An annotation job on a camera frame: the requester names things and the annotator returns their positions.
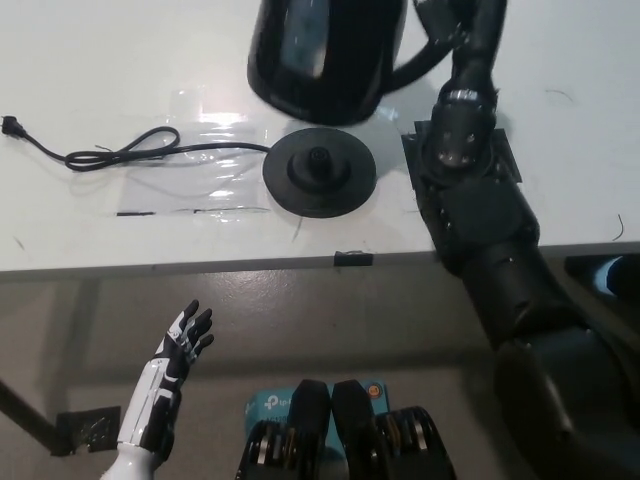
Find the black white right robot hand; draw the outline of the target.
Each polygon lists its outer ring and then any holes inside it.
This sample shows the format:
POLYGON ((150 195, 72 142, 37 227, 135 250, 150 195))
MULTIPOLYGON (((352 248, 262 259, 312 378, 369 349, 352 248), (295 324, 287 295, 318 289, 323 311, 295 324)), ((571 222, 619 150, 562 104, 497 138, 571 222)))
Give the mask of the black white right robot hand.
POLYGON ((428 38, 417 55, 425 74, 447 55, 452 56, 447 91, 470 90, 491 105, 497 104, 492 71, 505 23, 505 0, 415 1, 418 18, 428 38))

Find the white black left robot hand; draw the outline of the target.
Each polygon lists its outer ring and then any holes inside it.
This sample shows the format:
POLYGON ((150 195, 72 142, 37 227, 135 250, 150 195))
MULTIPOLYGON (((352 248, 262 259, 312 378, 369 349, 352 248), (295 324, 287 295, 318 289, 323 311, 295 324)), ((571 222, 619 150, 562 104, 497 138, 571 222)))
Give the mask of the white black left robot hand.
POLYGON ((181 388, 192 365, 214 341, 209 332, 212 311, 198 309, 199 302, 192 301, 164 334, 142 370, 118 435, 120 444, 149 451, 161 461, 173 448, 181 388))

